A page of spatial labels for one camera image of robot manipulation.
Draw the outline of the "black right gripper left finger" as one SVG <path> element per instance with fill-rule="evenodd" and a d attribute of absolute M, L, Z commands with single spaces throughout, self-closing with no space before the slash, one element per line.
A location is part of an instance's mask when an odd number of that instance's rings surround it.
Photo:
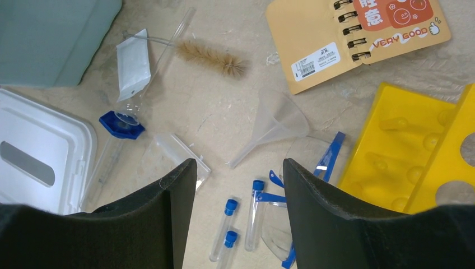
<path fill-rule="evenodd" d="M 91 213 L 1 206 L 2 268 L 182 268 L 197 162 Z"/>

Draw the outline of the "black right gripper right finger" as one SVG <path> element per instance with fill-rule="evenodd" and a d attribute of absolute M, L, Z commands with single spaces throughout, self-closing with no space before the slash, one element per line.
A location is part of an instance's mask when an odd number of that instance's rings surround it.
<path fill-rule="evenodd" d="M 298 268 L 473 268 L 474 207 L 414 215 L 362 201 L 293 159 L 283 178 Z"/>

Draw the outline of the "brown test tube brush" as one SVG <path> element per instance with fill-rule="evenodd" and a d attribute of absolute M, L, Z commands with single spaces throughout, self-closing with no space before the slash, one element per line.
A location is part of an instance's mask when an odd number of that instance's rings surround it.
<path fill-rule="evenodd" d="M 192 39 L 168 40 L 157 37 L 133 35 L 126 31 L 124 37 L 148 40 L 173 47 L 175 54 L 182 60 L 212 69 L 226 77 L 240 78 L 247 70 L 246 61 L 224 50 L 215 49 Z"/>

